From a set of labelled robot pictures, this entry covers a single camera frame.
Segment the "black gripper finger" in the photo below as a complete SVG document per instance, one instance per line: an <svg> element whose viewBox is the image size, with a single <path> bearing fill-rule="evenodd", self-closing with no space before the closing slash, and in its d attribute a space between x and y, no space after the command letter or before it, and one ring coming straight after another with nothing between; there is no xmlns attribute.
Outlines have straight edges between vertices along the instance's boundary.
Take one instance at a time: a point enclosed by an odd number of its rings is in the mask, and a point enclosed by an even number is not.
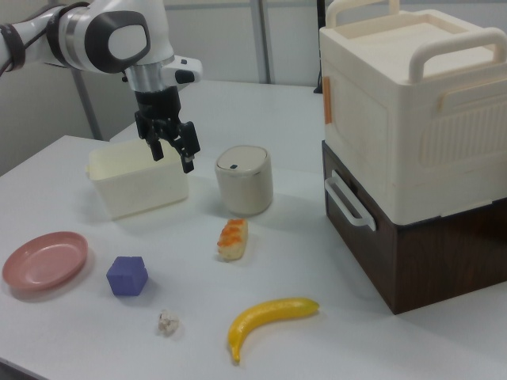
<svg viewBox="0 0 507 380"><path fill-rule="evenodd" d="M183 173L192 172L194 156L200 151L200 143L193 122L177 125L172 146L180 155Z"/></svg>
<svg viewBox="0 0 507 380"><path fill-rule="evenodd" d="M153 159L160 161L164 158L162 144L160 143L161 137L161 124L158 120L152 120L148 132L148 145L151 149Z"/></svg>

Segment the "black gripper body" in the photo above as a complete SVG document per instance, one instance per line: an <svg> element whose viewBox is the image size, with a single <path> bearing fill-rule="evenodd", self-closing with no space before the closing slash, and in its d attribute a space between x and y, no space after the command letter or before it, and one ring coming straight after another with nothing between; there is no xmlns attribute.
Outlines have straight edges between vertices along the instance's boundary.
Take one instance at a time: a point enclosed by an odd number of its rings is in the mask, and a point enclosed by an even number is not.
<svg viewBox="0 0 507 380"><path fill-rule="evenodd" d="M135 99L139 110L135 113L138 134L141 139L146 139L151 124L157 120L169 125L165 133L176 139L182 136L182 123L179 118L181 102L177 87L169 87L157 92L135 92Z"/></svg>

